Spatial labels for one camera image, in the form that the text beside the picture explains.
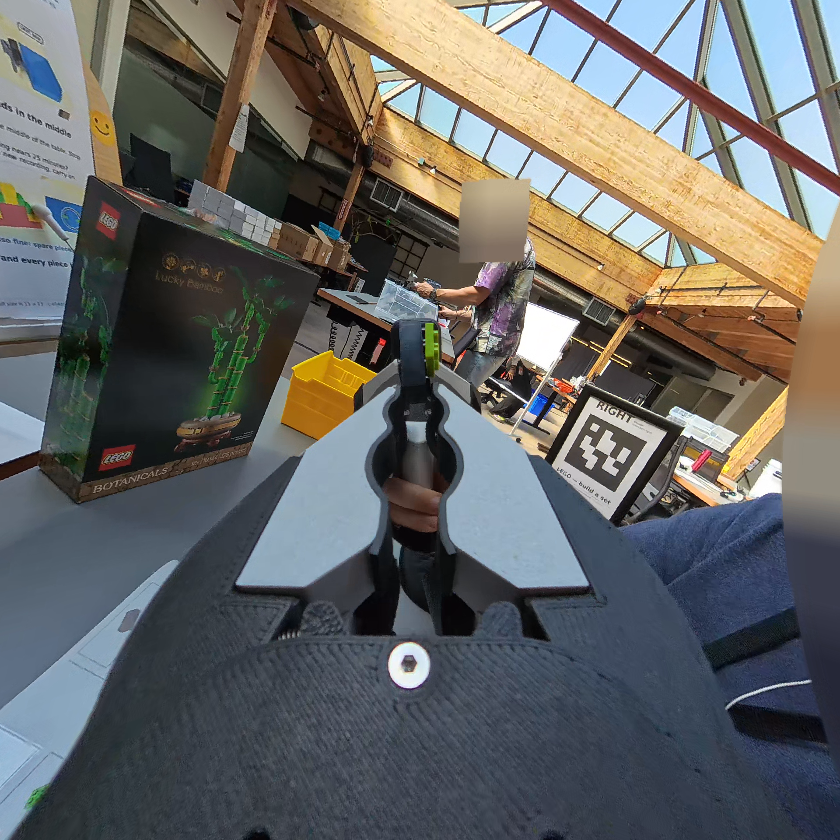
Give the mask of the brown cardboard boxes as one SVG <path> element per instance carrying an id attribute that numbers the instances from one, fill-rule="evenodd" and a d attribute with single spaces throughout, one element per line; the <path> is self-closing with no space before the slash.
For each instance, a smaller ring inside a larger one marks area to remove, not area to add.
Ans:
<path id="1" fill-rule="evenodd" d="M 272 247 L 288 257 L 338 272 L 344 272 L 350 261 L 350 244 L 342 237 L 331 238 L 316 226 L 306 230 L 283 222 L 271 242 Z"/>

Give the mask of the printed instruction poster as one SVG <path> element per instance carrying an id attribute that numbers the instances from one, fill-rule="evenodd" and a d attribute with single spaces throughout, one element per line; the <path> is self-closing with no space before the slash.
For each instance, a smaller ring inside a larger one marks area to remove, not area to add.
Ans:
<path id="1" fill-rule="evenodd" d="M 71 3 L 2 1 L 2 320 L 61 318 L 93 173 Z"/>

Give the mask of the white flipchart board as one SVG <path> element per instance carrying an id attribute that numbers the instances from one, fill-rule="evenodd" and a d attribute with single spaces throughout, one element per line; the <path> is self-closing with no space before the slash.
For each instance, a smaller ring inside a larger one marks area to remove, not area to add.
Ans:
<path id="1" fill-rule="evenodd" d="M 518 431 L 518 427 L 538 399 L 541 388 L 551 382 L 554 369 L 561 362 L 564 348 L 579 324 L 578 319 L 566 317 L 534 302 L 528 303 L 518 356 L 534 369 L 540 370 L 542 380 L 535 385 L 531 397 L 512 426 L 509 436 L 513 437 Z"/>

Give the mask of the stack of white boxes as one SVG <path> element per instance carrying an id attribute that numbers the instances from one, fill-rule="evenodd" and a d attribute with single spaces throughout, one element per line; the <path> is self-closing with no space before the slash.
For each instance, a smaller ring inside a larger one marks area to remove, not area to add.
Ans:
<path id="1" fill-rule="evenodd" d="M 279 240 L 280 221 L 200 181 L 192 183 L 187 212 L 258 245 Z"/>

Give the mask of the person's navy clothing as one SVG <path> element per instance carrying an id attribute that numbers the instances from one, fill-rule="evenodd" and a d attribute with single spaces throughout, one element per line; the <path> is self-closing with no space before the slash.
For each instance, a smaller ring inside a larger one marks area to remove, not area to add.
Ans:
<path id="1" fill-rule="evenodd" d="M 838 775 L 795 618 L 782 513 L 770 493 L 623 533 L 686 615 L 743 752 L 800 836 L 838 839 Z"/>

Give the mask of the person's right hand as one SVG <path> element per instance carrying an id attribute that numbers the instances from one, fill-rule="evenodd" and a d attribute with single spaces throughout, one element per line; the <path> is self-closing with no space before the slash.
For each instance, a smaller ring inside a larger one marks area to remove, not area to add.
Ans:
<path id="1" fill-rule="evenodd" d="M 440 501 L 447 488 L 447 481 L 439 473 L 434 473 L 431 488 L 394 476 L 388 478 L 383 491 L 392 524 L 419 533 L 436 532 Z"/>

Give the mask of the black bamboo toy set box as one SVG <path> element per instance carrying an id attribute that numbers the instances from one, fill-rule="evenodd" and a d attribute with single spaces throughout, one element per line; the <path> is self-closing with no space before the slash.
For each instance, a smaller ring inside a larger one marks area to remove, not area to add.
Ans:
<path id="1" fill-rule="evenodd" d="M 246 457 L 319 277 L 88 178 L 38 467 L 76 503 Z"/>

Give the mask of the open instruction booklet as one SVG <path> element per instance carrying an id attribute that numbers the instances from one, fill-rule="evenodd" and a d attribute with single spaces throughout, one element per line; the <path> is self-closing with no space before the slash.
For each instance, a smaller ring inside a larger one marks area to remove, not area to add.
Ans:
<path id="1" fill-rule="evenodd" d="M 1 709 L 1 838 L 9 838 L 46 791 L 86 727 L 113 664 L 171 560 Z"/>

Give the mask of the wooden workbench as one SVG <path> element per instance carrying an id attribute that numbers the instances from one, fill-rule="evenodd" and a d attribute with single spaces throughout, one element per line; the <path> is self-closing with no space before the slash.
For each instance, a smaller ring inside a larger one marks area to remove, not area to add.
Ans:
<path id="1" fill-rule="evenodd" d="M 329 288 L 318 289 L 317 297 L 329 304 L 330 321 L 347 327 L 356 326 L 366 332 L 364 341 L 353 355 L 355 362 L 379 371 L 390 361 L 389 333 L 393 324 L 376 314 L 376 297 Z"/>

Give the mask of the clear plastic box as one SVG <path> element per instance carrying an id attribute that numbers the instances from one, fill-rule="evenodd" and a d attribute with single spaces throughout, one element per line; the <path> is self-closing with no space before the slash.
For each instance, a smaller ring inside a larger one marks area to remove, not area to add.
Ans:
<path id="1" fill-rule="evenodd" d="M 438 306 L 393 280 L 385 280 L 374 307 L 379 320 L 394 323 L 406 319 L 438 320 Z"/>

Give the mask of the white side table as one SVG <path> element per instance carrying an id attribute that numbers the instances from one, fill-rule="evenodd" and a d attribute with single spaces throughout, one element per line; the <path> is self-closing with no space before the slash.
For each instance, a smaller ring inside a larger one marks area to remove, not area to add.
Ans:
<path id="1" fill-rule="evenodd" d="M 39 464 L 45 424 L 1 402 L 1 480 Z"/>

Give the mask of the yellow plastic bin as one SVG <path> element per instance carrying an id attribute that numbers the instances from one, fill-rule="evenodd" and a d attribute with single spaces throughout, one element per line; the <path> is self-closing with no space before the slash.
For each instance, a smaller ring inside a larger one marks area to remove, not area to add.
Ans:
<path id="1" fill-rule="evenodd" d="M 295 365 L 281 423 L 321 439 L 354 412 L 354 396 L 375 373 L 332 351 Z"/>

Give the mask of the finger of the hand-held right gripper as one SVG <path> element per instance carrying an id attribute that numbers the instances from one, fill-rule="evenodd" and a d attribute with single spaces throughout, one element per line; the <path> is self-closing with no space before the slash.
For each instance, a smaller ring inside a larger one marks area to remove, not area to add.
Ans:
<path id="1" fill-rule="evenodd" d="M 398 363 L 389 363 L 373 379 L 360 386 L 353 396 L 353 412 L 357 413 L 384 389 L 393 386 L 398 387 Z"/>
<path id="2" fill-rule="evenodd" d="M 445 386 L 477 413 L 481 413 L 481 403 L 476 388 L 446 365 L 437 369 L 437 383 Z"/>

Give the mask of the grey desk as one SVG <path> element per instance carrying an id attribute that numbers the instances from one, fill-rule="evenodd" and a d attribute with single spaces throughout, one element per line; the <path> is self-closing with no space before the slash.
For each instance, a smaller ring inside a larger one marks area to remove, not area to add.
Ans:
<path id="1" fill-rule="evenodd" d="M 81 504 L 37 468 L 2 480 L 2 706 L 312 444 L 280 422 L 289 382 L 246 457 Z"/>

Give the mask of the cardboard smiley sign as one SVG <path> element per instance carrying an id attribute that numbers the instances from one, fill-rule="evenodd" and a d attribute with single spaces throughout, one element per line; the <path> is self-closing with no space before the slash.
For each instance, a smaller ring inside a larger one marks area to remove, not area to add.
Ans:
<path id="1" fill-rule="evenodd" d="M 122 186 L 123 175 L 117 133 L 109 104 L 98 80 L 85 61 L 82 62 L 82 68 L 87 89 L 95 176 L 102 181 Z"/>

